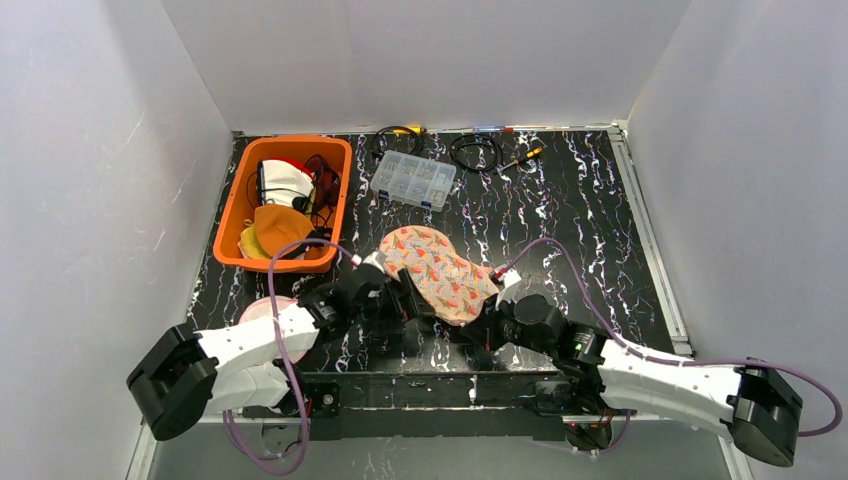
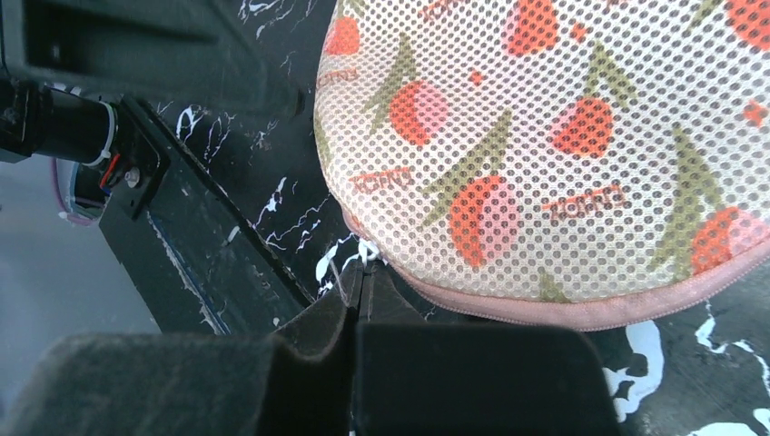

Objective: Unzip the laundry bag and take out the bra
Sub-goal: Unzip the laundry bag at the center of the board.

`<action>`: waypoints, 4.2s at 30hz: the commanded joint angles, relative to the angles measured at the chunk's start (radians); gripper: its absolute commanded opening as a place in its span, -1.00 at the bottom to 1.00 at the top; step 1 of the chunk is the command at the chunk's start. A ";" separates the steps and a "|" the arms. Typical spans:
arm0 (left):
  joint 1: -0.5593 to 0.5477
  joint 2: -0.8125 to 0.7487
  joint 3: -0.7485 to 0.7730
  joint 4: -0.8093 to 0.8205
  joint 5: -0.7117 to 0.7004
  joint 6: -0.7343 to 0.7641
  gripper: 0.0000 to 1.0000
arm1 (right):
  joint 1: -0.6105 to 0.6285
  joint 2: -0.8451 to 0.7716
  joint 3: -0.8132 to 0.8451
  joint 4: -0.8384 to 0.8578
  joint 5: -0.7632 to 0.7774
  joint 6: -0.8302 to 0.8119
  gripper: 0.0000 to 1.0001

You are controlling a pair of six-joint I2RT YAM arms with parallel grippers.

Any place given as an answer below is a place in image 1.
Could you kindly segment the floral pink fabric pouch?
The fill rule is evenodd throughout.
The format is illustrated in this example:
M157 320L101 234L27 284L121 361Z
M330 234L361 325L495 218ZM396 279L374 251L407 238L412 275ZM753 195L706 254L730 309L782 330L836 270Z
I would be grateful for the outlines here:
M492 270L462 258L449 238L430 227L400 227L379 244L380 262L395 280L402 270L433 307L437 319L464 326L480 314L484 301L499 293Z

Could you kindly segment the orange bra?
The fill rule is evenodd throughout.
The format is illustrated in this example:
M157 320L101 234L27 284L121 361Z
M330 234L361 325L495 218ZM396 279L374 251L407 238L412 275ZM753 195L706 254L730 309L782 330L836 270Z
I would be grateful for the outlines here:
M309 217L294 208L275 204L258 207L253 225L258 241L269 257L296 240L329 240L332 233L330 228L316 227Z

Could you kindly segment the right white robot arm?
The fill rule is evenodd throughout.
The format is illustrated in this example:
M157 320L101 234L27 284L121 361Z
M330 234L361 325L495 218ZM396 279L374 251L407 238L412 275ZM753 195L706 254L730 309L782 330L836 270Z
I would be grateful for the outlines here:
M488 298L462 332L489 351L511 343L547 356L569 378L570 399L687 423L760 462L794 463L803 401L777 368L757 359L696 366L571 322L537 294L517 302Z

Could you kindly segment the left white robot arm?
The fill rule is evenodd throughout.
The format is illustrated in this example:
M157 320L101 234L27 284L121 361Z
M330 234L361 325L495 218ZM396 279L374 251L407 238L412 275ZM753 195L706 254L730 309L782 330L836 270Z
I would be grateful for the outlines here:
M407 269L396 280L360 265L287 306L270 298L270 314L235 326L169 328L129 374L126 385L158 441L185 433L205 415L243 407L280 409L294 401L308 419L297 362L356 324L389 330L433 317L435 309Z

